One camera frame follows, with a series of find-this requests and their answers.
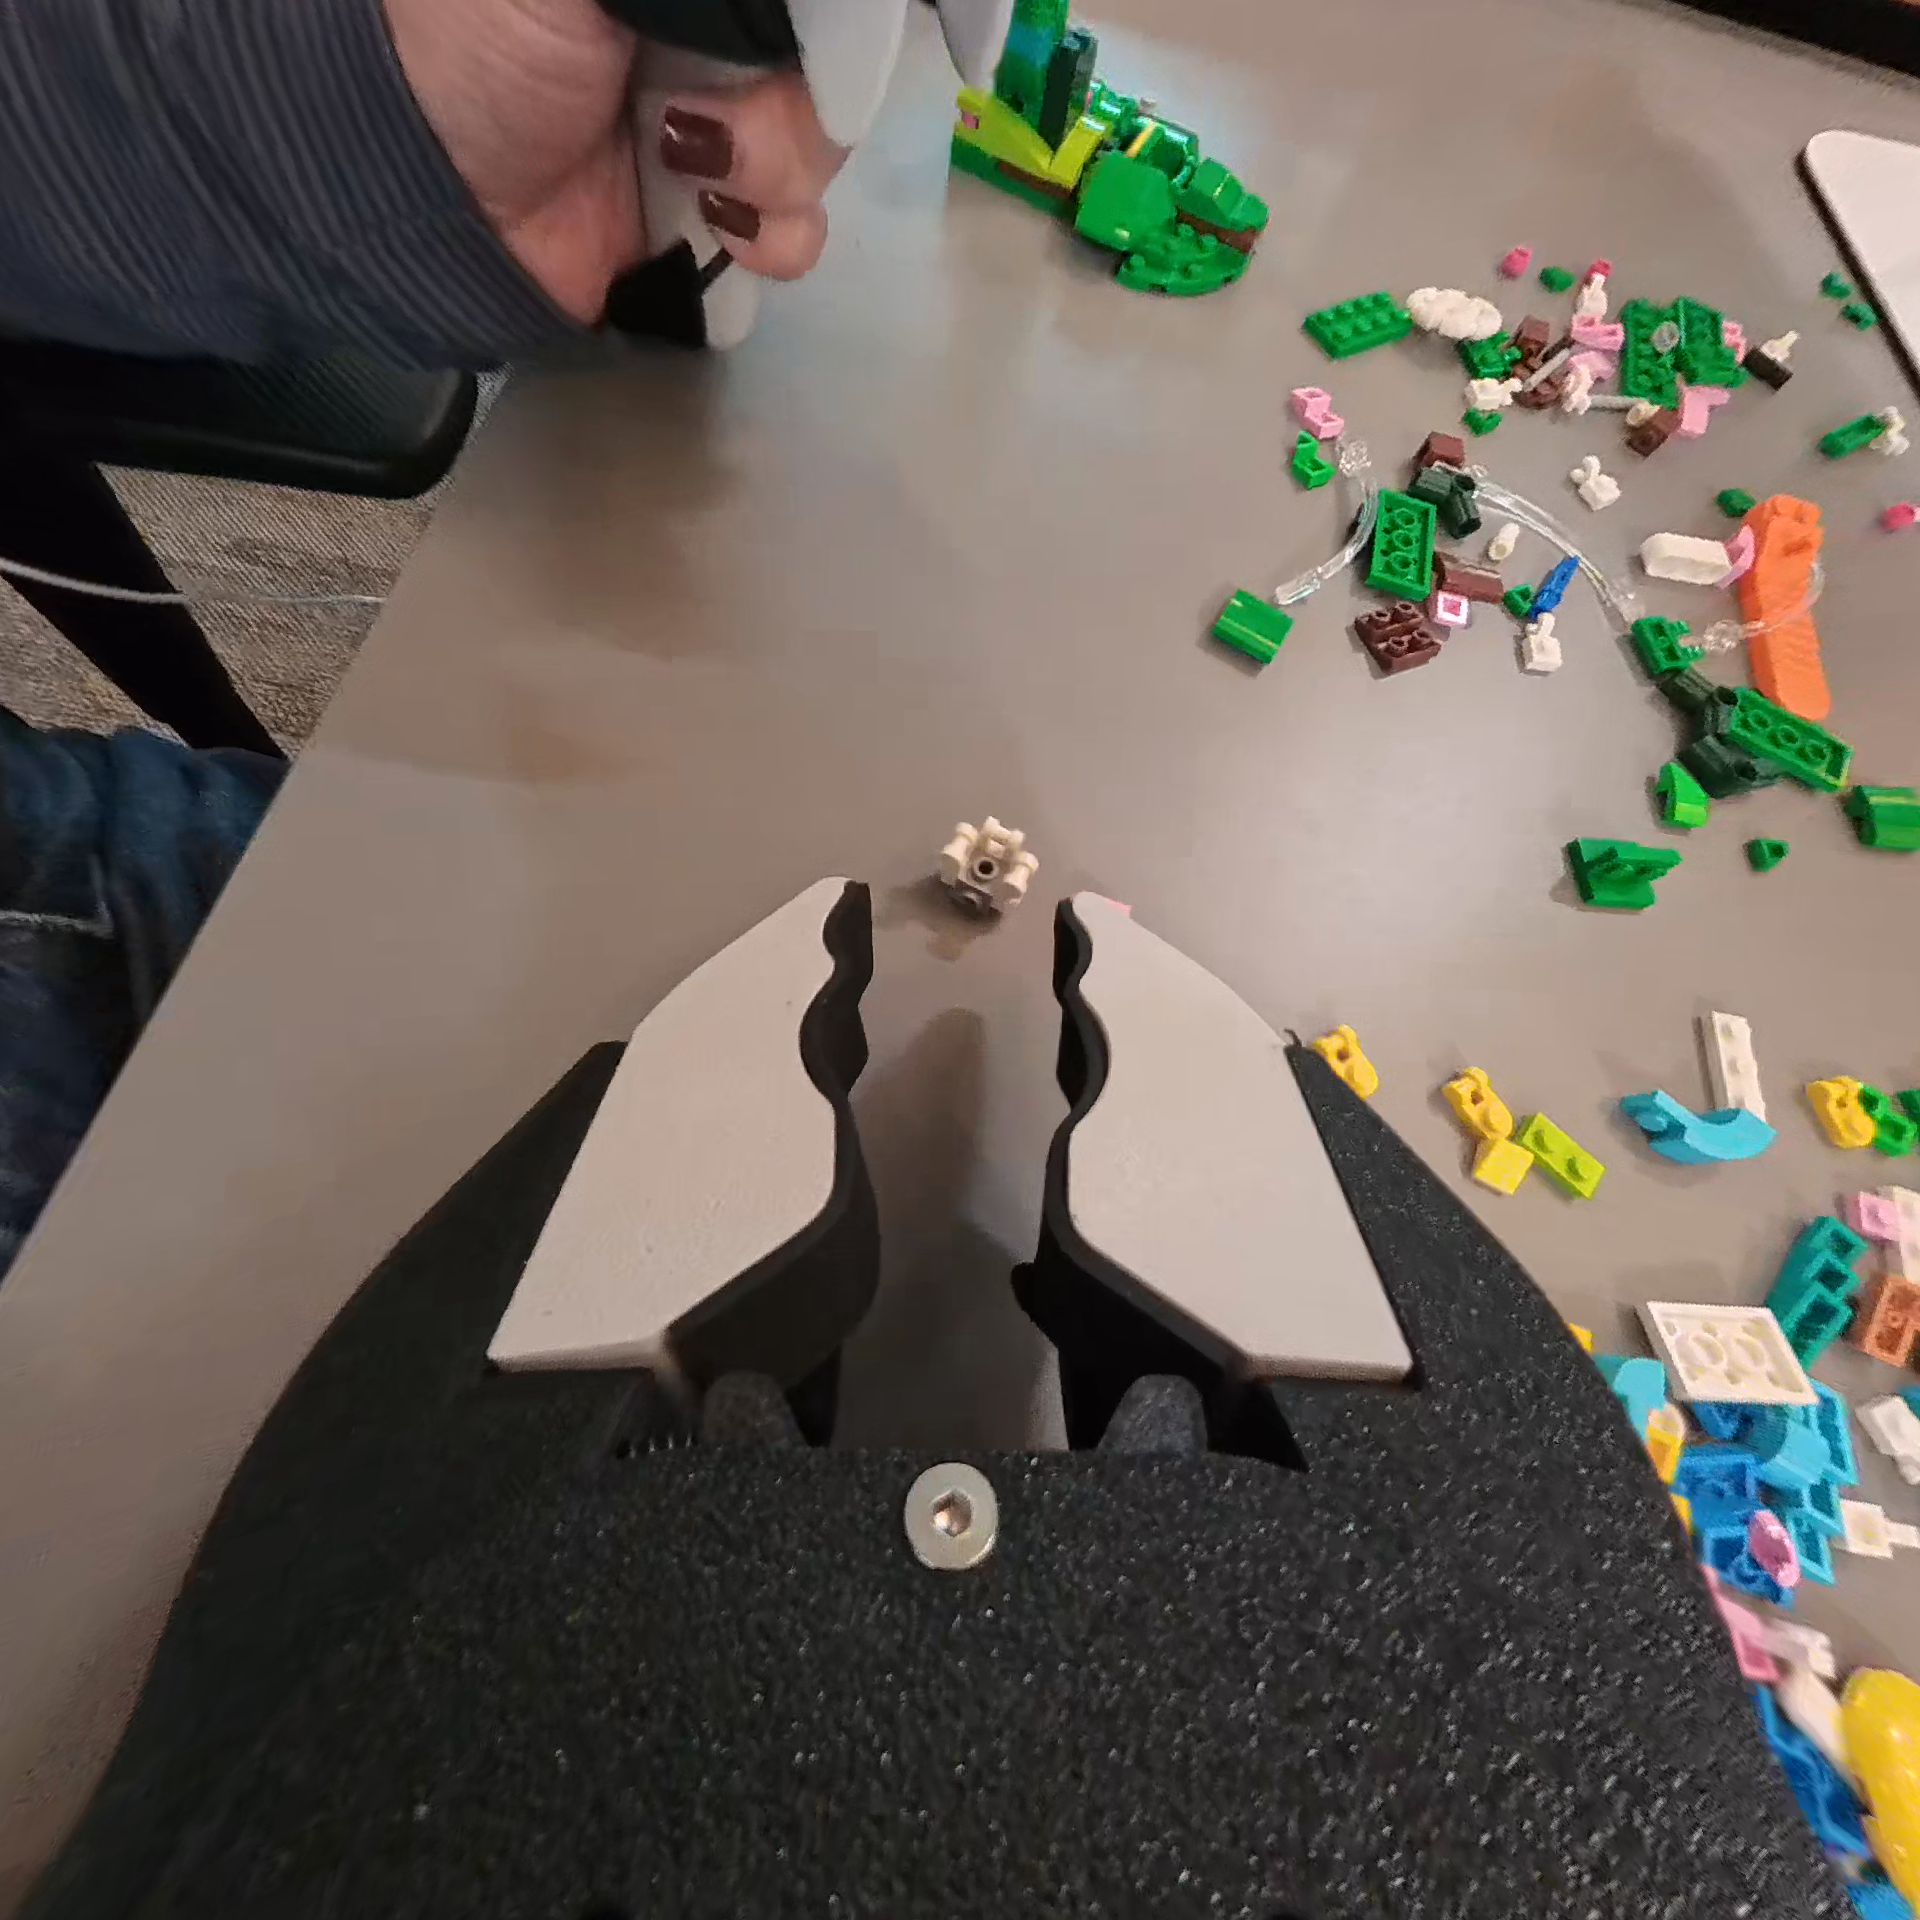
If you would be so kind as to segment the person's left forearm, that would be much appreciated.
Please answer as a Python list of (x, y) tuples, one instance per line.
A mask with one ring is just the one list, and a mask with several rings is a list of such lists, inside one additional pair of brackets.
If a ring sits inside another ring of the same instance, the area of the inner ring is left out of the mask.
[(5, 339), (493, 369), (574, 329), (377, 6), (5, 6)]

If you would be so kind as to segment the small grey toy brick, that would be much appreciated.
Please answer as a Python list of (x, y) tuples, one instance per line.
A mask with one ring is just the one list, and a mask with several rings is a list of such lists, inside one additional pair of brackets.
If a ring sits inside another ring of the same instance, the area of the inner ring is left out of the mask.
[(966, 911), (999, 916), (1026, 899), (1037, 872), (1039, 859), (1024, 830), (990, 817), (985, 824), (953, 825), (935, 879)]

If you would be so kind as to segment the orange brick separator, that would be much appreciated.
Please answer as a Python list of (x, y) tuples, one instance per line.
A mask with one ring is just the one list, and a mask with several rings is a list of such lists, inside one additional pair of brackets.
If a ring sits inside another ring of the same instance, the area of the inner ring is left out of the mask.
[(1823, 722), (1833, 694), (1813, 612), (1822, 588), (1820, 507), (1800, 496), (1767, 496), (1743, 516), (1741, 536), (1753, 548), (1735, 585), (1751, 679), (1788, 714)]

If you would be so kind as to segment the person's left hand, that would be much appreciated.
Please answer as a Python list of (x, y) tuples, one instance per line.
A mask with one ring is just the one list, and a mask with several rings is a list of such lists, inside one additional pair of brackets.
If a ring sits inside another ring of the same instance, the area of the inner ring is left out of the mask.
[[(496, 238), (567, 321), (598, 322), (648, 254), (632, 123), (637, 38), (586, 3), (389, 3), (409, 89)], [(847, 148), (792, 73), (686, 89), (646, 123), (730, 275), (798, 282)]]

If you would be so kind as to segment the black office chair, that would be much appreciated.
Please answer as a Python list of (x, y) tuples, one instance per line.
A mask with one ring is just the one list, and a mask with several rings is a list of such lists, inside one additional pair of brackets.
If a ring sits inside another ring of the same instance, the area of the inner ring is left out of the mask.
[(356, 354), (228, 367), (6, 335), (5, 579), (133, 707), (194, 751), (280, 758), (106, 483), (109, 468), (333, 496), (415, 498), (477, 412), (477, 376)]

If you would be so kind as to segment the pile of colourful lego bricks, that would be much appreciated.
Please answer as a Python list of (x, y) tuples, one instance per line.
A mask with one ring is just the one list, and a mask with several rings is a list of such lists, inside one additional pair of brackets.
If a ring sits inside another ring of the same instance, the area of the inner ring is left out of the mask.
[[(1861, 1191), (1840, 1217), (1793, 1240), (1761, 1304), (1807, 1368), (1799, 1335), (1834, 1335), (1871, 1360), (1914, 1366), (1914, 1191)], [(1914, 1915), (1865, 1832), (1865, 1803), (1840, 1736), (1833, 1644), (1792, 1619), (1797, 1594), (1830, 1586), (1846, 1554), (1914, 1552), (1914, 1526), (1858, 1495), (1858, 1436), (1914, 1487), (1914, 1384), (1852, 1403), (1813, 1382), (1815, 1407), (1684, 1403), (1648, 1344), (1614, 1355), (1569, 1327), (1626, 1411), (1669, 1490), (1686, 1545), (1732, 1644), (1759, 1737), (1778, 1762), (1815, 1846), (1840, 1872), (1858, 1915)]]

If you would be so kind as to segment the person's blue jeans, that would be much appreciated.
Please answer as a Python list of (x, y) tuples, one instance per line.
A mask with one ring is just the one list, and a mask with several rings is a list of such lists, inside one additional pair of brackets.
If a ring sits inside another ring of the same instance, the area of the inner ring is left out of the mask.
[(287, 776), (1, 708), (1, 1267), (12, 1268)]

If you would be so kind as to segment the pile of green brown bricks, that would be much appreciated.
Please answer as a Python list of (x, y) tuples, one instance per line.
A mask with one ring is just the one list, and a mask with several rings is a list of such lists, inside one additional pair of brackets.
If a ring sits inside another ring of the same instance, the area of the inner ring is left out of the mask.
[[(1617, 450), (1645, 460), (1703, 441), (1727, 401), (1782, 393), (1792, 382), (1793, 328), (1753, 339), (1729, 311), (1692, 296), (1615, 303), (1610, 278), (1605, 256), (1581, 272), (1544, 263), (1537, 289), (1552, 311), (1514, 321), (1454, 287), (1358, 296), (1308, 313), (1303, 335), (1330, 362), (1414, 335), (1444, 343), (1464, 372), (1463, 406), (1455, 432), (1426, 435), (1401, 472), (1377, 474), (1328, 392), (1292, 392), (1298, 432), (1287, 472), (1305, 492), (1340, 487), (1351, 523), (1333, 556), (1260, 594), (1295, 617), (1318, 593), (1353, 580), (1367, 602), (1351, 636), (1377, 679), (1433, 664), (1488, 609), (1510, 622), (1519, 672), (1546, 679), (1568, 662), (1568, 599), (1586, 588), (1679, 727), (1648, 782), (1665, 830), (1693, 832), (1719, 803), (1793, 784), (1834, 800), (1863, 850), (1914, 856), (1914, 786), (1861, 779), (1833, 712), (1810, 722), (1753, 684), (1737, 599), (1751, 563), (1741, 529), (1774, 495), (1724, 487), (1710, 532), (1649, 532), (1626, 563), (1609, 568), (1481, 460), (1506, 418), (1534, 412), (1614, 425)], [(1822, 531), (1815, 630), (1830, 579), (1823, 516)]]

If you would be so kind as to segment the lime lego brick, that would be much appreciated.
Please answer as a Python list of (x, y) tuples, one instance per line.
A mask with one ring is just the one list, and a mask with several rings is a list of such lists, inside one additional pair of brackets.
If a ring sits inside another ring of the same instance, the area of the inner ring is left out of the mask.
[(1561, 1194), (1578, 1200), (1596, 1199), (1606, 1167), (1544, 1113), (1521, 1118), (1514, 1140)]

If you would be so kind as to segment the blue curved lego piece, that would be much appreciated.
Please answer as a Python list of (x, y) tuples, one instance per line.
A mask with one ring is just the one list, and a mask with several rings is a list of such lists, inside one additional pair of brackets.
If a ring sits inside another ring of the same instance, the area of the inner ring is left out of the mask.
[(1753, 1162), (1776, 1140), (1776, 1129), (1749, 1108), (1703, 1113), (1665, 1091), (1620, 1095), (1615, 1108), (1641, 1131), (1653, 1155), (1677, 1167)]

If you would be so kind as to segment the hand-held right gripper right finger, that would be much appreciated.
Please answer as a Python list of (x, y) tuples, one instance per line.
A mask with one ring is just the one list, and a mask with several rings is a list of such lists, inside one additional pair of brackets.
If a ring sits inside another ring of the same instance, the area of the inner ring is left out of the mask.
[(1279, 1032), (1136, 914), (1058, 904), (1064, 1116), (1030, 1314), (1072, 1369), (1406, 1386), (1414, 1359)]

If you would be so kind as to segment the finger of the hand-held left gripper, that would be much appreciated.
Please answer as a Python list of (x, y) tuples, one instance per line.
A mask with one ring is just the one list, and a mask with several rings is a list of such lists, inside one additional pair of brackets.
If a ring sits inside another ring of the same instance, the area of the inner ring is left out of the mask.
[(1016, 3), (932, 3), (953, 73), (968, 89), (992, 91)]
[(839, 148), (857, 147), (894, 76), (904, 3), (792, 3), (791, 20), (822, 134)]

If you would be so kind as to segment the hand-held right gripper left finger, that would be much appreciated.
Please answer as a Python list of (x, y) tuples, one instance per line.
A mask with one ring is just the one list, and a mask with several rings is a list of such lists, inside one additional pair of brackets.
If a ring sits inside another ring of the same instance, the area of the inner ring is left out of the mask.
[(678, 1391), (834, 1368), (880, 1232), (852, 1118), (873, 895), (825, 879), (632, 1030), (486, 1359), (640, 1369)]

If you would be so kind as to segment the white rounded board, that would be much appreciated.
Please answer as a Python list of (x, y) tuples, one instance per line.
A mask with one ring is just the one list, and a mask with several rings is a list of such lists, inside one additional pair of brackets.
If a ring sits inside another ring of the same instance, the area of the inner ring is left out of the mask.
[(1830, 128), (1810, 138), (1799, 164), (1914, 392), (1918, 144)]

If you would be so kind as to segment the green lego build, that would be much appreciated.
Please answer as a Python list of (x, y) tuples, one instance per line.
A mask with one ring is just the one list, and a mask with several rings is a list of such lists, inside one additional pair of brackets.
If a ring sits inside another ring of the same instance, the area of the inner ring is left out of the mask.
[(1096, 76), (1096, 38), (1068, 3), (1013, 6), (988, 80), (956, 97), (948, 164), (1046, 214), (1149, 296), (1234, 283), (1269, 220), (1197, 134)]

